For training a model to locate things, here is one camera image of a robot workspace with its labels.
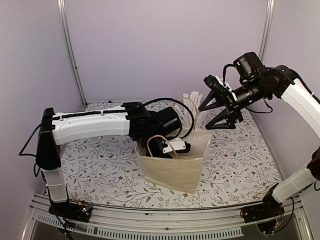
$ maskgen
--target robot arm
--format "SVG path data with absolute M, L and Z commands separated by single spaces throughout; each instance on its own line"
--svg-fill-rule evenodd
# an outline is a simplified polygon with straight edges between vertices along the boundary
M 243 121 L 241 109 L 260 99 L 271 99 L 274 95 L 290 105 L 320 138 L 320 101 L 295 71 L 284 65 L 265 67 L 254 52 L 244 54 L 233 64 L 228 64 L 230 66 L 238 71 L 241 87 L 232 90 L 219 76 L 209 75 L 204 79 L 211 91 L 199 110 L 225 106 L 205 126 L 206 129 L 235 129 L 235 123 Z M 244 207 L 241 215 L 245 222 L 253 222 L 283 214 L 282 202 L 317 180 L 320 180 L 320 148 L 312 155 L 309 163 L 274 185 L 263 198 L 262 204 Z
M 158 112 L 148 111 L 140 102 L 77 113 L 55 113 L 53 108 L 45 109 L 39 130 L 35 162 L 41 169 L 48 188 L 51 205 L 49 212 L 82 222 L 88 222 L 91 214 L 87 203 L 69 202 L 61 168 L 60 145 L 85 138 L 128 135 L 133 141 L 139 141 L 146 147 L 150 137 L 162 135 L 167 137 L 169 142 L 172 140 L 171 145 L 178 153 L 187 153 L 190 144 L 178 137 L 168 136 L 174 131 L 178 131 L 179 134 L 181 130 L 182 123 L 172 107 Z M 153 138 L 149 142 L 149 147 L 155 157 L 172 158 L 169 155 L 171 147 L 160 138 Z

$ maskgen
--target bag handle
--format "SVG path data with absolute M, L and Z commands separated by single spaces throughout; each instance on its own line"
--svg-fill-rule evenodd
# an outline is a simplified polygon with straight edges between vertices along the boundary
M 198 112 L 199 112 L 199 110 L 197 109 L 197 106 L 196 106 L 195 102 L 192 101 L 189 97 L 184 96 L 184 97 L 178 98 L 177 100 L 180 101 L 180 100 L 183 100 L 183 99 L 188 99 L 188 100 L 192 103 L 192 105 L 194 106 L 195 116 L 194 116 L 194 126 L 193 126 L 193 130 L 195 130 L 195 129 L 196 129 L 196 123 L 197 123 L 197 118 L 198 118 L 198 114 L 199 114 Z
M 153 158 L 154 156 L 152 155 L 152 152 L 151 152 L 151 150 L 150 150 L 149 142 L 150 142 L 151 139 L 154 139 L 154 138 L 162 138 L 163 140 L 165 140 L 166 143 L 167 143 L 167 144 L 170 146 L 170 148 L 172 149 L 174 155 L 175 155 L 178 159 L 180 159 L 180 157 L 179 157 L 178 153 L 176 152 L 176 150 L 174 149 L 174 147 L 173 147 L 173 146 L 171 145 L 171 143 L 170 143 L 164 136 L 162 136 L 162 135 L 154 135 L 154 136 L 150 137 L 150 138 L 148 139 L 148 141 L 146 142 L 146 148 L 148 149 L 148 152 L 149 152 L 151 158 Z

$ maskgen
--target floral print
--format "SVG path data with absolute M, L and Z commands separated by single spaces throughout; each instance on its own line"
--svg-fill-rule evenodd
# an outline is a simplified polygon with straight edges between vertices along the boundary
M 86 110 L 120 103 L 89 104 Z M 158 111 L 170 102 L 150 105 Z M 211 110 L 201 128 L 221 109 Z M 259 129 L 247 110 L 236 129 L 211 130 L 213 137 L 195 194 L 144 181 L 128 136 L 102 136 L 69 142 L 61 157 L 69 196 L 95 204 L 133 208 L 183 209 L 232 206 L 260 201 L 281 180 Z

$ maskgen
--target vent grille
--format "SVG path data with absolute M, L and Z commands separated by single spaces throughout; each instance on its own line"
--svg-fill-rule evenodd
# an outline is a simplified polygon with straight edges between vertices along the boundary
M 39 222 L 62 228 L 61 223 L 54 216 L 37 214 Z M 225 230 L 207 231 L 207 232 L 190 232 L 190 233 L 139 233 L 124 232 L 119 230 L 110 230 L 103 227 L 87 226 L 83 231 L 75 232 L 85 233 L 87 235 L 101 237 L 112 240 L 223 240 L 233 239 L 243 236 L 241 227 L 234 227 Z

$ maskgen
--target white wall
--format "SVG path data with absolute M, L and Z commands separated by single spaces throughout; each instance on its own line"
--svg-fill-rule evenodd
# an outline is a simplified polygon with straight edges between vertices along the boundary
M 264 63 L 268 67 L 286 65 L 300 74 L 320 97 L 320 1 L 276 0 Z M 306 162 L 320 141 L 302 118 L 281 100 L 271 103 L 272 114 L 255 114 L 284 177 Z M 256 103 L 256 109 L 264 109 Z M 301 195 L 314 239 L 320 239 L 320 193 L 313 187 Z
M 226 63 L 259 50 L 267 1 L 67 0 L 65 5 L 86 98 L 105 102 L 207 93 L 207 75 L 221 75 Z
M 0 1 L 0 239 L 17 240 L 35 191 L 34 159 L 18 152 L 47 107 L 81 109 L 54 0 Z M 28 152 L 36 150 L 36 139 Z

